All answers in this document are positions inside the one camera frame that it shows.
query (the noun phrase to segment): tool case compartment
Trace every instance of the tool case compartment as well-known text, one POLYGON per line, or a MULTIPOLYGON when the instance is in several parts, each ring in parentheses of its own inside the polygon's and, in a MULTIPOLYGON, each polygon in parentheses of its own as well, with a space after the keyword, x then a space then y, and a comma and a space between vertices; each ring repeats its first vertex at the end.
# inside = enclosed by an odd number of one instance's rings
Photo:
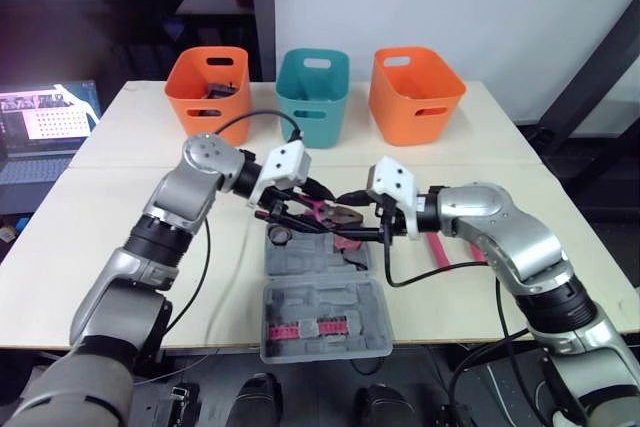
POLYGON ((333 234, 265 240, 261 357, 268 364, 382 357, 393 335, 366 243, 341 252, 333 234))

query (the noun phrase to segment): orange plastic basket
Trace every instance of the orange plastic basket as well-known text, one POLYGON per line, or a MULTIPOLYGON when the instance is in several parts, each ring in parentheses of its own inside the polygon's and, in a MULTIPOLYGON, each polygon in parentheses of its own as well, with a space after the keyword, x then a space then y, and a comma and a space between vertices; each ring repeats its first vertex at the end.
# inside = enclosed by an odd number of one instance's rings
POLYGON ((433 50, 381 49, 374 58, 369 108, 390 144, 426 144, 440 136, 466 90, 433 50))
MULTIPOLYGON (((225 122, 249 111, 249 56, 238 47, 194 47, 176 61, 164 92, 169 97, 187 135, 214 132, 225 122), (207 99, 209 84, 231 85, 237 91, 220 99, 207 99)), ((238 122, 222 133, 232 145, 240 145, 249 134, 249 120, 238 122)))

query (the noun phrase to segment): laptop screen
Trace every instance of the laptop screen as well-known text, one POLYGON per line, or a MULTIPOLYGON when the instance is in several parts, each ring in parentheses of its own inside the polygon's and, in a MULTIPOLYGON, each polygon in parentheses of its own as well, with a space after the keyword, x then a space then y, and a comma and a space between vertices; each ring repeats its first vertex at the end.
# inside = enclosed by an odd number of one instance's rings
POLYGON ((9 157, 74 152, 100 115, 93 81, 0 89, 0 132, 9 157))

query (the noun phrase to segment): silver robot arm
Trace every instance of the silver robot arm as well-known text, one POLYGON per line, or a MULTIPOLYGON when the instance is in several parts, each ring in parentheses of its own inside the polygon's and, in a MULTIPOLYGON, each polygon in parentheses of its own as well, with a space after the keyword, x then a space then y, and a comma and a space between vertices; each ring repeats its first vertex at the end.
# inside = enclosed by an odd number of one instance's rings
POLYGON ((157 351, 171 316, 160 291, 171 288, 216 192, 233 190, 253 206, 270 187, 307 180, 310 159, 299 140, 274 149, 264 168, 252 160, 215 135, 187 140, 180 164, 160 181, 78 308, 71 351, 27 389, 8 427, 127 424, 134 362, 157 351))
POLYGON ((413 174, 385 157, 371 169, 367 194, 382 206, 391 199, 411 238, 441 231, 482 250, 545 350, 543 372, 570 420, 640 425, 638 361, 589 298, 558 238, 520 211, 505 189, 476 182, 420 195, 413 174))

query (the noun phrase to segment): teal plastic basket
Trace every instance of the teal plastic basket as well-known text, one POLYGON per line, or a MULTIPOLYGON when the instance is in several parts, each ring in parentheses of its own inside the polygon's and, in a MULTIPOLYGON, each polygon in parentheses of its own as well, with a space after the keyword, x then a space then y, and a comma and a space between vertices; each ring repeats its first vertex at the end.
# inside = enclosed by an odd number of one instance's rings
MULTIPOLYGON (((304 133, 304 145, 327 149, 340 139, 349 94, 349 57, 325 49, 287 52, 276 82, 280 110, 292 116, 304 133)), ((288 140, 293 127, 280 120, 288 140)))

